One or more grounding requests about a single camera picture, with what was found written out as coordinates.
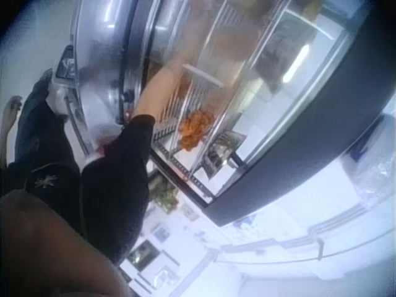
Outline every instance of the fluorescent light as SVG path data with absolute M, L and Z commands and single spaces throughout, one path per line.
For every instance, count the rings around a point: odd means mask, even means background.
M 110 13 L 112 8 L 113 8 L 113 0 L 110 1 L 109 5 L 106 8 L 105 22 L 108 22 L 110 20 Z
M 286 74 L 283 76 L 283 83 L 287 84 L 288 82 L 291 81 L 291 79 L 293 78 L 293 76 L 296 73 L 297 69 L 304 62 L 304 60 L 307 57 L 308 53 L 309 53 L 309 45 L 304 45 L 303 48 L 301 49 L 301 51 L 299 52 L 296 60 L 291 65 L 289 71 L 286 72 Z

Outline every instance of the person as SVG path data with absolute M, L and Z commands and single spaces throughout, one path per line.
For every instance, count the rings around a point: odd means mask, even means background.
M 178 56 L 151 79 L 122 133 L 81 174 L 65 119 L 46 102 L 51 71 L 24 104 L 15 162 L 7 166 L 7 136 L 22 99 L 11 98 L 1 128 L 2 296 L 129 296 L 115 267 L 139 236 L 153 126 L 185 62 Z

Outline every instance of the black pants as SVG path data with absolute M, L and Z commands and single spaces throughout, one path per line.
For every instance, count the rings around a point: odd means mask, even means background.
M 138 116 L 80 174 L 64 123 L 46 103 L 51 71 L 27 98 L 18 123 L 15 162 L 7 189 L 25 189 L 119 264 L 139 237 L 149 202 L 145 166 L 155 120 Z

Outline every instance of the wire rack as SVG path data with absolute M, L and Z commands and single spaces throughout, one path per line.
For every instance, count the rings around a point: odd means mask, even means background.
M 228 68 L 226 76 L 219 76 L 218 69 L 220 66 L 224 66 L 224 59 L 217 56 L 215 45 L 213 44 L 213 37 L 217 32 L 224 28 L 237 28 L 245 27 L 257 29 L 257 22 L 249 19 L 249 17 L 238 10 L 234 4 L 230 3 L 229 0 L 214 1 L 213 7 L 216 13 L 216 17 L 213 18 L 212 27 L 207 35 L 204 43 L 203 50 L 198 59 L 196 67 L 185 66 L 191 77 L 191 84 L 187 91 L 185 98 L 179 96 L 179 89 L 174 93 L 166 110 L 163 112 L 161 121 L 155 128 L 154 144 L 161 148 L 162 154 L 166 156 L 168 161 L 177 167 L 180 172 L 185 176 L 186 179 L 190 179 L 196 186 L 203 189 L 206 194 L 210 194 L 210 191 L 206 191 L 203 185 L 196 180 L 194 173 L 200 168 L 202 163 L 202 157 L 204 153 L 209 149 L 211 142 L 214 140 L 216 135 L 219 133 L 222 123 L 224 122 L 226 115 L 232 113 L 230 110 L 231 106 L 235 106 L 234 101 L 239 98 L 236 96 L 238 88 L 235 88 L 234 96 L 231 96 L 231 100 L 225 102 L 225 104 L 217 109 L 214 114 L 215 123 L 210 128 L 206 136 L 202 139 L 202 143 L 198 152 L 195 152 L 194 163 L 190 166 L 182 165 L 181 162 L 176 158 L 176 154 L 182 150 L 179 145 L 181 135 L 179 134 L 179 127 L 182 121 L 188 118 L 193 112 L 199 109 L 206 109 L 210 103 L 210 94 L 220 90 L 222 88 L 230 87 L 232 85 L 241 82 L 241 77 L 245 68 L 253 68 L 257 58 L 267 44 L 269 37 L 273 33 L 274 28 L 278 24 L 284 11 L 286 10 L 290 0 L 280 0 L 268 13 L 268 17 L 261 22 L 259 35 L 257 38 L 254 50 L 250 55 L 246 56 L 246 59 L 242 61 L 231 61 L 232 67 Z M 181 9 L 175 26 L 170 42 L 167 46 L 166 55 L 174 50 L 175 44 L 178 38 L 181 36 L 181 30 L 185 22 L 187 22 L 189 15 L 189 0 L 185 0 L 183 3 L 183 9 Z M 170 145 L 168 149 L 164 145 L 160 144 L 160 141 L 168 136 Z

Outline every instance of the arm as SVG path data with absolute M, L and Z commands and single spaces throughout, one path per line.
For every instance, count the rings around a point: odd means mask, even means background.
M 43 296 L 67 290 L 129 296 L 111 263 L 40 199 L 11 192 L 2 198 L 0 214 L 3 293 Z

